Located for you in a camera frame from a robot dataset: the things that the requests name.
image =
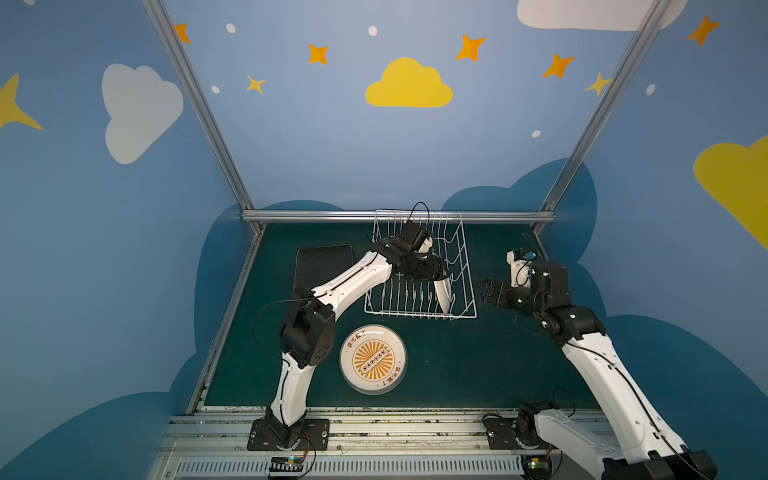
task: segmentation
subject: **metal rail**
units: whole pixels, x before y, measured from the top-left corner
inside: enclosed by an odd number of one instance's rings
[[[190,103],[197,113],[197,117],[200,119],[200,124],[203,125],[210,146],[214,149],[214,153],[219,159],[219,163],[221,163],[224,174],[227,175],[227,179],[230,182],[230,186],[235,193],[237,201],[240,203],[243,210],[253,209],[253,203],[248,196],[248,191],[243,182],[243,178],[237,170],[232,154],[227,147],[227,143],[224,141],[221,129],[219,129],[214,114],[210,110],[210,105],[208,105],[208,102],[205,99],[203,90],[200,87],[200,82],[197,80],[192,64],[187,57],[187,53],[184,51],[184,46],[181,44],[181,40],[176,33],[176,28],[174,27],[170,12],[166,8],[163,0],[142,0],[142,2],[144,3],[144,8],[146,8],[147,14],[152,21],[155,30],[157,31],[157,35],[163,42],[163,46],[168,53],[170,62],[174,66],[174,70],[176,70],[176,74],[179,76],[181,84],[184,86],[184,90],[187,92]]]
[[[435,219],[464,223],[548,223],[553,212],[430,212]],[[269,222],[373,222],[375,210],[244,210],[246,221]]]
[[[637,70],[637,67],[643,61],[648,49],[654,42],[656,35],[659,33],[664,12],[672,1],[673,0],[655,0],[653,4],[651,4],[648,12],[645,14],[645,18],[640,23],[640,27],[637,29],[637,32],[627,47],[624,56],[619,61],[619,65],[616,67],[611,83],[608,84],[608,90],[600,97],[600,101],[592,112],[592,116],[589,118],[587,126],[584,128],[584,131],[581,132],[581,136],[576,142],[571,155],[565,161],[558,178],[554,181],[544,203],[541,205],[541,211],[552,212],[558,205],[558,202],[560,202],[560,199],[563,197],[568,185],[571,184],[578,168],[581,166],[581,163],[584,162],[587,153],[589,153],[594,141],[598,138],[603,126],[605,126],[605,122],[608,120],[608,117],[611,116],[611,112],[616,107],[619,98],[621,98],[621,94],[624,93],[634,72]],[[544,223],[537,221],[533,226],[533,231],[539,235],[543,228]]]

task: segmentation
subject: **green table surface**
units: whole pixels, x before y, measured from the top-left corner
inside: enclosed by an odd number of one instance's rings
[[[465,225],[472,282],[509,278],[506,253],[538,248],[522,225]],[[205,399],[209,406],[266,406],[280,376],[280,360],[253,341],[253,319],[262,306],[291,298],[296,251],[304,247],[351,244],[357,261],[368,249],[362,223],[274,223],[266,228],[227,341]],[[580,409],[599,408],[576,369],[544,334],[530,335],[535,322],[478,302],[476,319],[420,319],[374,316],[363,312],[361,298],[338,319],[336,344],[317,366],[307,396],[315,407],[491,407],[516,408],[523,402],[551,399],[562,386]],[[280,353],[277,329],[285,304],[271,306],[258,319],[257,338]],[[408,350],[407,371],[392,391],[367,396],[352,389],[339,368],[339,348],[355,329],[377,323],[397,332]],[[571,399],[558,391],[563,409]]]

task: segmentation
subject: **plate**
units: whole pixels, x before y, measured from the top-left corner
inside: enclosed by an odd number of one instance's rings
[[[344,379],[366,395],[394,389],[406,373],[406,346],[397,333],[383,325],[358,328],[344,341],[339,354]]]

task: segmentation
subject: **vent grille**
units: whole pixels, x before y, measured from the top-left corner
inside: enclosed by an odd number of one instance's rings
[[[176,478],[262,478],[264,460],[232,457],[184,458]],[[317,458],[307,477],[397,476],[397,475],[522,475],[519,455],[361,455],[352,458]],[[273,477],[293,476],[275,472]]]
[[[263,474],[266,462],[227,457],[184,459],[176,470],[176,478],[253,477]]]

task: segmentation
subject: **wire dish rack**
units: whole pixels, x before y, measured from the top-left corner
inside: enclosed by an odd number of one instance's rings
[[[402,224],[409,216],[411,221],[418,222],[432,234],[432,252],[445,261],[451,275],[451,308],[447,313],[442,311],[433,282],[409,282],[398,273],[366,292],[365,312],[450,320],[476,318],[475,291],[461,216],[456,220],[455,214],[449,218],[441,212],[377,210],[373,220],[373,241],[402,230]]]

